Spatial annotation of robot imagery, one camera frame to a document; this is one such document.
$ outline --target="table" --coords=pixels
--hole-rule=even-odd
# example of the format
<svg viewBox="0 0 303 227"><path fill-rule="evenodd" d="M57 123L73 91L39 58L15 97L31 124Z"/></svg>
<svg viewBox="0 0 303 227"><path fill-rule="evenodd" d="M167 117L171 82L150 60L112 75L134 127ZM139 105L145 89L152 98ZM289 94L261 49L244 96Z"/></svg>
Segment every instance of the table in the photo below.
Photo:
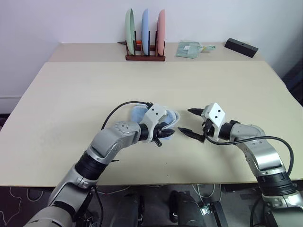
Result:
<svg viewBox="0 0 303 227"><path fill-rule="evenodd" d="M295 156L291 178L302 178L303 109L264 61L53 61L41 68L0 132L0 185L57 185L111 110L129 100L175 109L178 126L195 132L201 119L186 110L218 102L227 120L288 141ZM119 109L108 126L129 120L131 107ZM288 167L287 148L270 143ZM160 148L139 142L116 159L99 185L256 182L236 146L201 144L178 130Z"/></svg>

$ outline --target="floor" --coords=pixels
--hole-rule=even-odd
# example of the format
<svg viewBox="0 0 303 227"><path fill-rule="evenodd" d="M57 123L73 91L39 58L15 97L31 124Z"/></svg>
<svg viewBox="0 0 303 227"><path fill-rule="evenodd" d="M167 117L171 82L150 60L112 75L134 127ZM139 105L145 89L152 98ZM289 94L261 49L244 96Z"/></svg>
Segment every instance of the floor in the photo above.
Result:
<svg viewBox="0 0 303 227"><path fill-rule="evenodd" d="M98 190L101 192L113 192L126 188L126 186L100 186ZM201 185L200 192L203 195L209 194L213 189L213 185ZM20 198L20 212L15 215L7 225L8 227L19 227L27 223L27 221L36 214L40 209L46 206L50 191L45 191L42 198L37 202L31 202L27 199L27 189L23 187L12 187L9 193L9 187L0 187L0 210L4 212L6 222L8 219L18 212ZM150 225L173 225L169 219L169 208L167 206L169 194L172 190L189 191L193 198L200 202L198 195L194 192L192 185L164 185L160 187L150 186L131 186L127 190L116 192L110 195L101 194L100 198L104 207L104 220L102 226L109 226L110 220L115 212L117 204L122 196L130 192L138 192L145 199L145 213L143 217L143 226ZM30 198L38 198L41 194L40 190L31 189L29 191ZM205 202L217 201L220 198L220 187L217 185L213 196L210 199L204 199ZM231 227L249 226L250 209L254 200L257 198L254 190L242 190L232 193L222 193L221 204L226 215L227 222ZM99 206L95 197L93 197L89 210L98 217ZM207 227L216 227L213 214L204 216ZM0 213L0 227L4 227L2 214Z"/></svg>

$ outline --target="light blue cloth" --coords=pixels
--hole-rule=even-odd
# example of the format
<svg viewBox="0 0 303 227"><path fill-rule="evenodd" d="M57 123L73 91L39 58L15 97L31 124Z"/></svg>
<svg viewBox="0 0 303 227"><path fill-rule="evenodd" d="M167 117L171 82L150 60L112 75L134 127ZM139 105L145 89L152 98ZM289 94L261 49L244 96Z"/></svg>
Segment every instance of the light blue cloth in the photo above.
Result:
<svg viewBox="0 0 303 227"><path fill-rule="evenodd" d="M148 111L146 105L136 105L131 110L131 121L140 123L144 117L144 114ZM175 126L175 124L179 121L180 115L175 110L166 109L167 115L162 120L162 122L167 123L168 125L164 126L163 129L171 129ZM172 136L161 138L164 140L171 139Z"/></svg>

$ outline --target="black cable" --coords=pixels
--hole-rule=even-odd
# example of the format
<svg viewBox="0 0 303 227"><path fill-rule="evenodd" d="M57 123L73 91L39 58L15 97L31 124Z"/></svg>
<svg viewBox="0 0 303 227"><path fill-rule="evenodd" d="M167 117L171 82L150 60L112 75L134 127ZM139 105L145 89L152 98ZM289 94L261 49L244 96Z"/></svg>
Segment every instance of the black cable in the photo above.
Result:
<svg viewBox="0 0 303 227"><path fill-rule="evenodd" d="M294 152L293 152L293 149L291 148L291 146L284 139L281 139L281 138L275 137L275 136L257 136L257 137L252 137L252 138L248 138L248 139L244 139L244 140L231 141L231 142L217 142L217 141L213 141L212 139L210 139L205 132L204 132L204 134L205 134L206 139L209 142L216 144L216 145L231 145L231 144L244 143L244 142L248 142L248 141L252 141L252 140L264 140L264 139L278 140L278 141L284 143L289 150L290 162L289 162L287 174L290 175L290 173L292 172L293 165L294 165Z"/></svg>
<svg viewBox="0 0 303 227"><path fill-rule="evenodd" d="M250 227L254 226L254 212L255 209L257 207L257 204L259 203L259 201L262 199L262 196L260 196L259 198L256 199L254 205L251 208L251 213L250 213Z"/></svg>
<svg viewBox="0 0 303 227"><path fill-rule="evenodd" d="M100 207L100 211L101 211L101 214L100 214L100 222L99 222L99 227L101 227L102 225L102 222L103 222L103 217L104 217L104 211L103 211L103 206L102 206L102 203L101 203L101 200L100 200L100 197L98 195L98 191L97 191L97 188L96 186L92 186L92 188L94 189L95 191L95 195L96 195L96 198L98 200L98 203L99 203L99 207Z"/></svg>
<svg viewBox="0 0 303 227"><path fill-rule="evenodd" d="M120 107L122 107L122 106L124 106L124 105L126 105L126 104L130 104L130 103L138 103L138 104L145 104L145 105L148 105L148 104L149 104L149 103L140 102L140 101L129 101L129 102L125 102L125 103L120 104L119 106L117 106L117 107L116 107L116 108L107 116L107 118L105 119L105 121L104 121L104 123L103 123L103 125L102 125L101 130L105 128L105 125L106 125L106 123L108 122L109 118L111 117L111 115L113 115L113 113L114 113L117 109L119 109Z"/></svg>

